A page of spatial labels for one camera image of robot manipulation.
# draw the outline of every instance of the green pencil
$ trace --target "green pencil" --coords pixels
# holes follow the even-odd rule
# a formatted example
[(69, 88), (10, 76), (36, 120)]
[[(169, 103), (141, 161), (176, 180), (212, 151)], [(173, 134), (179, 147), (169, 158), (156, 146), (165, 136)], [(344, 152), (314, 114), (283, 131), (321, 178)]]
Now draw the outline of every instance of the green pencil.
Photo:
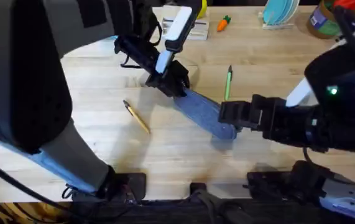
[(233, 80), (233, 68), (231, 65), (228, 68), (228, 73), (227, 73), (227, 80), (226, 80), (226, 91), (224, 93), (224, 100), (228, 101), (229, 99), (229, 91), (231, 88), (231, 80)]

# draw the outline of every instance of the yellow pencil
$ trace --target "yellow pencil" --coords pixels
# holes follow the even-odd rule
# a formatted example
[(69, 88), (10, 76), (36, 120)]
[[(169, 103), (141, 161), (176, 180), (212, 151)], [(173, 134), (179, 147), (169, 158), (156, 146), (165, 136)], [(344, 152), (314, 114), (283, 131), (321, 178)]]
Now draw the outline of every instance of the yellow pencil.
[(139, 117), (139, 115), (136, 112), (133, 111), (133, 109), (130, 106), (130, 104), (126, 100), (124, 100), (123, 103), (125, 104), (126, 109), (133, 116), (133, 118), (135, 118), (139, 122), (140, 126), (142, 128), (144, 128), (144, 130), (147, 131), (148, 134), (150, 134), (151, 133), (150, 129), (147, 127), (147, 125), (145, 125), (144, 121)]

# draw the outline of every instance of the plate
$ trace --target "plate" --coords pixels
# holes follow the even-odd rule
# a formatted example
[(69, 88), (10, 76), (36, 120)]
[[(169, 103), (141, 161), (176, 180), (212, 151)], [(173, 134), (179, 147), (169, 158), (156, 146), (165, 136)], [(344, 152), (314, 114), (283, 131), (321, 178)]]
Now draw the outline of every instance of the plate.
[(263, 11), (263, 21), (268, 25), (274, 25), (283, 13), (288, 0), (269, 0)]
[(288, 0), (287, 5), (284, 8), (284, 11), (282, 12), (281, 16), (277, 19), (275, 23), (276, 24), (284, 23), (292, 7), (293, 7), (293, 0)]
[(292, 18), (292, 16), (295, 14), (297, 8), (299, 7), (299, 1), (300, 0), (293, 0), (293, 6), (282, 22), (288, 22)]

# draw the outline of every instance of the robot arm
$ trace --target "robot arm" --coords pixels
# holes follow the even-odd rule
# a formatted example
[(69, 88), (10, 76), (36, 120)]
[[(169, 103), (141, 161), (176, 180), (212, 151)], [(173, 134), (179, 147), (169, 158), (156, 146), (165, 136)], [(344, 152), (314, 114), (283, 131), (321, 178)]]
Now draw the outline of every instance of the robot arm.
[[(185, 68), (169, 60), (163, 62), (163, 72), (156, 72), (159, 53), (153, 45), (152, 55), (146, 51), (158, 24), (152, 6), (163, 4), (162, 0), (0, 0), (0, 141), (65, 179), (75, 192), (109, 200), (122, 185), (135, 182), (136, 199), (143, 198), (145, 175), (116, 174), (76, 131), (60, 58), (82, 45), (118, 35), (116, 43), (127, 47), (116, 49), (145, 65), (149, 85), (168, 96), (182, 96), (181, 80), (189, 81), (179, 71)], [(200, 4), (191, 5), (185, 14), (188, 19), (182, 18), (177, 39), (172, 40), (178, 50), (200, 10)]]

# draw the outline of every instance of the black cable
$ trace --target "black cable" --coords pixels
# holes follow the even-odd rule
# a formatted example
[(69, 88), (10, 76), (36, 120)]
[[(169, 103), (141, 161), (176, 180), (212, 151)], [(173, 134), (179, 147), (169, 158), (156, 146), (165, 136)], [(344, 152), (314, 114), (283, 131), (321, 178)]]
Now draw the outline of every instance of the black cable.
[(304, 154), (304, 158), (306, 159), (306, 161), (313, 166), (314, 169), (318, 170), (319, 172), (321, 172), (322, 174), (324, 174), (325, 178), (329, 179), (329, 180), (332, 180), (332, 181), (335, 181), (335, 182), (338, 182), (340, 184), (348, 184), (348, 185), (355, 185), (355, 182), (348, 182), (348, 181), (344, 181), (344, 180), (341, 180), (341, 179), (337, 179), (335, 177), (332, 177), (330, 176), (330, 173), (326, 173), (326, 172), (323, 172), (321, 169), (319, 169), (317, 166), (318, 164), (315, 164), (311, 159), (310, 159), (310, 156), (308, 156), (308, 152), (307, 152), (307, 147), (303, 147), (303, 154)]
[(344, 15), (352, 13), (349, 9), (345, 9), (341, 6), (337, 6), (333, 9), (333, 15), (338, 23), (344, 38), (346, 38), (347, 44), (350, 46), (351, 50), (355, 53), (355, 36), (350, 29), (350, 24), (344, 18)]
[(157, 28), (158, 28), (158, 33), (159, 33), (159, 38), (158, 38), (158, 41), (155, 42), (155, 43), (151, 43), (153, 46), (158, 46), (159, 43), (160, 43), (160, 40), (162, 38), (162, 27), (160, 26), (159, 22), (157, 24)]
[(7, 183), (13, 185), (14, 187), (16, 187), (17, 189), (23, 191), (24, 193), (26, 193), (27, 195), (30, 195), (31, 197), (40, 200), (46, 204), (49, 204), (63, 212), (66, 212), (67, 214), (80, 218), (82, 220), (88, 221), (88, 222), (94, 222), (94, 223), (99, 223), (99, 222), (115, 222), (118, 218), (120, 218), (122, 215), (124, 215), (125, 213), (129, 212), (132, 207), (128, 207), (125, 209), (125, 211), (121, 212), (120, 214), (114, 216), (114, 217), (102, 217), (102, 218), (90, 218), (90, 217), (85, 217), (83, 215), (77, 214), (73, 211), (71, 211), (69, 208), (64, 207), (62, 205), (59, 205), (57, 202), (54, 202), (40, 194), (38, 194), (37, 192), (34, 192), (33, 190), (31, 190), (30, 188), (26, 187), (25, 185), (23, 185), (22, 183), (18, 182), (16, 179), (14, 179), (13, 177), (11, 177), (9, 174), (5, 173), (2, 169), (0, 169), (0, 178), (3, 179), (4, 181), (6, 181)]
[(129, 61), (129, 59), (130, 59), (130, 55), (126, 55), (125, 62), (123, 62), (123, 63), (121, 64), (121, 67), (122, 67), (122, 68), (141, 68), (141, 67), (138, 66), (138, 65), (126, 65), (127, 62)]
[(20, 210), (20, 212), (22, 212), (24, 215), (26, 215), (28, 218), (30, 218), (31, 221), (33, 221), (33, 222), (39, 222), (39, 223), (44, 223), (44, 224), (58, 224), (58, 223), (66, 222), (66, 221), (48, 222), (48, 221), (40, 220), (38, 218), (33, 217), (31, 214), (29, 214), (27, 211), (25, 211), (18, 203), (13, 203), (13, 205), (16, 206), (16, 208), (18, 210)]

